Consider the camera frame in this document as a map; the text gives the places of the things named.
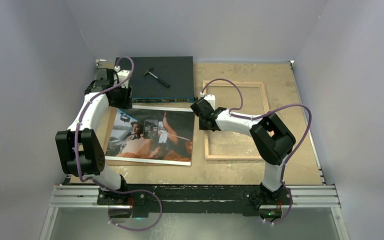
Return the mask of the white wooden picture frame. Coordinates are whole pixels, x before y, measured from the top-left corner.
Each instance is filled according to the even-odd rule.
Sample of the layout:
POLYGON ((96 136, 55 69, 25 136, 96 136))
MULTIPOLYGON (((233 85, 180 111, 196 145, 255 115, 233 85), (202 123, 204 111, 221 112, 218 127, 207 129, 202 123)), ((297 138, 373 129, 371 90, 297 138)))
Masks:
POLYGON ((258 116, 270 110, 265 84, 207 80, 202 86, 202 96, 215 109, 226 108, 217 118, 221 130, 204 132, 204 158, 214 162, 261 162, 250 129, 260 121, 258 116))

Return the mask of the large printed photo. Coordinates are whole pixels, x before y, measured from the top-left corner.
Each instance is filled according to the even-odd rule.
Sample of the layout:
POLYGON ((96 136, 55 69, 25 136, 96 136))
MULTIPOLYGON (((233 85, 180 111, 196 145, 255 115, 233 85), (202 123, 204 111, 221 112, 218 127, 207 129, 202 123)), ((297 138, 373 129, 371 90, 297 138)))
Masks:
POLYGON ((188 108, 135 105, 118 109, 105 159, 189 167, 195 114, 188 108))

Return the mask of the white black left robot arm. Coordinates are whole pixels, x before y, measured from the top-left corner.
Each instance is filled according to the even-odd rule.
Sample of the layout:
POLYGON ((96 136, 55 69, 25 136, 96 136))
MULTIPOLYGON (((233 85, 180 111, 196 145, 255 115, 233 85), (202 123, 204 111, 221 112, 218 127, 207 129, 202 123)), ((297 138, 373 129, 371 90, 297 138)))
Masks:
POLYGON ((97 137, 101 118, 108 107, 131 109, 132 70, 99 68, 84 91, 81 109, 73 123, 55 135, 62 170, 81 182, 93 181, 102 195, 118 205, 126 203, 129 191, 125 178, 106 164, 105 151, 97 137))

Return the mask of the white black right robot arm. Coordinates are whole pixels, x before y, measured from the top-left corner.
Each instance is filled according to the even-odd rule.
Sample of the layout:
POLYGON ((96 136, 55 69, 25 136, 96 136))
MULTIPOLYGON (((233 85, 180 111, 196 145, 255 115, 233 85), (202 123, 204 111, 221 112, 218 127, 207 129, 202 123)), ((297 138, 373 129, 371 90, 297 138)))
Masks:
POLYGON ((265 161, 260 196, 268 204, 280 198, 285 189, 284 164, 294 153, 296 138, 274 112, 252 116, 233 112, 225 107, 214 108, 207 97, 195 101, 190 108, 198 117, 203 131, 230 131, 252 138, 257 151, 265 161))

